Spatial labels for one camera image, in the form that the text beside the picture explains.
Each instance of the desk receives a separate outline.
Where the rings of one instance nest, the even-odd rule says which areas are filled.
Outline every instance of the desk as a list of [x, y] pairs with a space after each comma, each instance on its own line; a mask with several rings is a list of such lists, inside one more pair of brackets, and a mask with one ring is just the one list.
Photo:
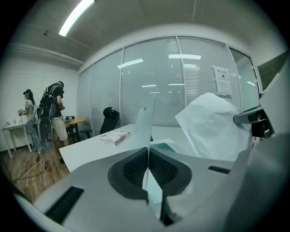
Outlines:
[[24, 136], [25, 136], [25, 140], [26, 140], [27, 146], [29, 148], [29, 151], [32, 153], [32, 150], [30, 148], [30, 144], [29, 144], [29, 141], [28, 141], [28, 137], [27, 137], [27, 134], [25, 132], [24, 124], [22, 124], [22, 123], [10, 124], [8, 126], [4, 126], [2, 128], [2, 131], [3, 131], [3, 134], [4, 134], [6, 147], [7, 147], [7, 150], [8, 150], [8, 153], [9, 153], [9, 156], [10, 156], [11, 159], [13, 159], [13, 156], [12, 156], [12, 153], [11, 153], [10, 148], [8, 146], [7, 137], [6, 137], [6, 131], [9, 131], [10, 138], [11, 138], [11, 141], [12, 141], [12, 145], [13, 145], [14, 151], [16, 151], [15, 144], [14, 144], [14, 140], [13, 140], [12, 135], [11, 135], [11, 130], [18, 129], [18, 128], [23, 128], [23, 132], [24, 132]]
[[87, 121], [87, 119], [86, 118], [74, 118], [74, 119], [72, 119], [71, 121], [68, 121], [68, 122], [66, 122], [65, 123], [65, 125], [67, 125], [67, 126], [69, 126], [69, 125], [76, 125], [76, 134], [77, 134], [77, 141], [78, 142], [80, 142], [81, 141], [81, 139], [80, 139], [80, 133], [79, 133], [79, 131], [78, 131], [78, 123], [82, 123], [82, 122], [86, 122]]
[[[117, 146], [112, 146], [100, 142], [100, 136], [72, 144], [60, 149], [63, 160], [71, 172], [79, 166], [88, 162], [102, 159], [111, 155], [118, 154], [127, 150], [140, 148], [134, 141], [135, 124], [128, 124], [120, 127], [120, 130], [130, 131], [130, 135]], [[151, 144], [166, 142], [178, 153], [193, 155], [193, 149], [180, 127], [152, 126], [151, 132], [154, 139]]]

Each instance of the black cap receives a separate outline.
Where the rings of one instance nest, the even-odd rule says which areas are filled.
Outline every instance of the black cap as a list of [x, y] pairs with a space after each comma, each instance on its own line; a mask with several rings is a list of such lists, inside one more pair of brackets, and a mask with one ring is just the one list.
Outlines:
[[25, 92], [23, 92], [23, 95], [25, 95], [26, 93], [31, 93], [31, 90], [27, 89]]

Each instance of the woman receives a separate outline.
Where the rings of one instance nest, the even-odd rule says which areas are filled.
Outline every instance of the woman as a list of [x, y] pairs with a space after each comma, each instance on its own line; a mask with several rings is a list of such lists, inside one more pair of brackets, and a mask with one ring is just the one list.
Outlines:
[[26, 101], [25, 104], [25, 111], [20, 112], [19, 116], [26, 115], [27, 116], [27, 123], [25, 124], [25, 131], [27, 134], [31, 135], [32, 142], [34, 144], [34, 150], [38, 154], [45, 153], [45, 150], [43, 149], [40, 139], [38, 138], [35, 129], [34, 129], [34, 108], [37, 107], [35, 105], [35, 101], [33, 99], [33, 93], [30, 89], [26, 90], [24, 93], [24, 98]]

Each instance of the black t-shirt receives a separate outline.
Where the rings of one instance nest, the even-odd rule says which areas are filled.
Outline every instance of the black t-shirt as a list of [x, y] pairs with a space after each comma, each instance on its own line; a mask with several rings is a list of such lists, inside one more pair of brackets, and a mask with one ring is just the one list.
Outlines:
[[[61, 85], [58, 85], [58, 84], [52, 84], [51, 86], [48, 87], [48, 91], [50, 91], [51, 88], [56, 86], [56, 85], [57, 85], [57, 87], [53, 91], [53, 96], [55, 97], [55, 101], [57, 100], [57, 96], [61, 96], [61, 98], [63, 98], [63, 88], [62, 88]], [[55, 114], [54, 114], [54, 117], [60, 117], [61, 115], [62, 114], [60, 112], [58, 103], [55, 102]]]

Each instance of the crumpled paper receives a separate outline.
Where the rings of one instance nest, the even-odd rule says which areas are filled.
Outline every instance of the crumpled paper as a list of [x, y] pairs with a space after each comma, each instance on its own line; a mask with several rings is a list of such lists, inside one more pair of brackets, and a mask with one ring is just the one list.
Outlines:
[[251, 125], [233, 121], [233, 116], [241, 112], [225, 99], [206, 93], [175, 118], [197, 157], [235, 161], [252, 143]]

